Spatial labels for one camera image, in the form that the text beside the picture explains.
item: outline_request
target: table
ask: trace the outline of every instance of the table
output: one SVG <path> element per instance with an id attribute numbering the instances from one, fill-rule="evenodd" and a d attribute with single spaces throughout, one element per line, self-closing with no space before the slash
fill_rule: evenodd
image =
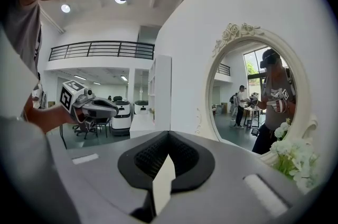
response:
<path id="1" fill-rule="evenodd" d="M 247 107 L 247 108 L 244 108 L 247 112 L 245 114 L 245 118 L 244 118 L 244 126 L 248 126 L 248 124 L 246 124 L 246 120 L 247 120 L 247 116 L 248 116 L 248 111 L 251 112 L 251 125 L 249 127 L 249 129 L 251 128 L 257 128 L 259 129 L 259 112 L 260 112 L 260 108 L 255 106 L 255 108 L 251 108 L 251 107 Z M 252 125 L 252 123 L 254 122 L 254 113 L 258 111 L 258 125 L 257 126 L 254 126 Z"/>
<path id="2" fill-rule="evenodd" d="M 140 137 L 155 132 L 153 114 L 134 114 L 130 126 L 130 138 Z"/>

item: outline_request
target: white shelf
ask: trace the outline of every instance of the white shelf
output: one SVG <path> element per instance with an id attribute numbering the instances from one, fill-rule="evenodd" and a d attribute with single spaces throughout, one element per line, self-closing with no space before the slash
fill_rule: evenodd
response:
<path id="1" fill-rule="evenodd" d="M 149 71 L 149 108 L 155 109 L 156 130 L 170 130 L 171 57 L 158 55 Z"/>

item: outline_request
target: hand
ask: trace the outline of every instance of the hand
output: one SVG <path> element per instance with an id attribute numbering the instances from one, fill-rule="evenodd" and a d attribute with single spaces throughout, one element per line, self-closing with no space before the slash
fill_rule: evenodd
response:
<path id="1" fill-rule="evenodd" d="M 267 106 L 272 106 L 275 112 L 284 113 L 287 108 L 287 102 L 284 99 L 278 99 L 275 101 L 269 101 L 266 103 Z"/>
<path id="2" fill-rule="evenodd" d="M 76 111 L 76 114 L 79 120 L 83 121 L 85 117 L 82 113 L 81 108 L 76 108 L 75 111 Z M 62 120 L 64 121 L 64 123 L 67 123 L 67 124 L 78 124 L 79 123 L 76 120 L 73 120 L 70 114 L 68 113 L 68 111 L 64 109 L 63 107 L 62 107 Z"/>

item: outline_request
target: black metal railing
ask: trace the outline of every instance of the black metal railing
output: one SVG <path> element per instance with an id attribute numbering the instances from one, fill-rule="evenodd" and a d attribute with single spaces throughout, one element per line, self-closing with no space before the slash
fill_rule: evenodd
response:
<path id="1" fill-rule="evenodd" d="M 94 56 L 154 59 L 155 45 L 128 41 L 89 41 L 65 44 L 51 49 L 49 61 Z"/>
<path id="2" fill-rule="evenodd" d="M 219 74 L 226 74 L 227 76 L 230 75 L 230 67 L 221 63 L 218 67 L 217 67 L 217 73 Z"/>

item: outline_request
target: floor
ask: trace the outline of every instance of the floor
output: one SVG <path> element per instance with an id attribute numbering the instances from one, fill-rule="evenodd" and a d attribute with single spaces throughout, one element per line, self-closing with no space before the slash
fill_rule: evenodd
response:
<path id="1" fill-rule="evenodd" d="M 251 135 L 252 129 L 247 129 L 246 126 L 244 126 L 244 129 L 231 128 L 230 126 L 235 124 L 235 118 L 236 117 L 232 117 L 230 113 L 219 114 L 214 117 L 215 124 L 220 136 L 232 143 L 235 143 L 238 146 L 252 151 L 257 137 Z M 242 126 L 244 124 L 244 119 L 245 116 L 243 116 L 241 122 Z M 261 126 L 261 124 L 265 121 L 265 115 L 260 115 L 259 120 L 259 126 Z M 252 124 L 257 126 L 257 118 L 254 118 Z"/>
<path id="2" fill-rule="evenodd" d="M 102 145 L 107 143 L 113 143 L 113 142 L 119 142 L 124 141 L 126 139 L 130 139 L 130 136 L 113 136 L 109 132 L 109 128 L 107 127 L 107 136 L 106 137 L 106 130 L 105 127 L 102 127 L 102 130 L 100 132 L 100 128 L 98 128 L 98 137 L 96 137 L 95 133 L 89 132 L 87 134 L 87 139 L 84 139 L 85 134 L 80 133 L 79 136 L 74 133 L 72 129 L 73 125 L 70 124 L 64 124 L 63 129 L 63 138 L 66 143 L 67 149 L 73 149 L 73 148 L 81 148 L 81 147 L 89 147 L 89 146 L 96 146 L 96 145 Z M 59 135 L 60 130 L 59 128 L 55 128 L 51 131 L 52 135 Z"/>

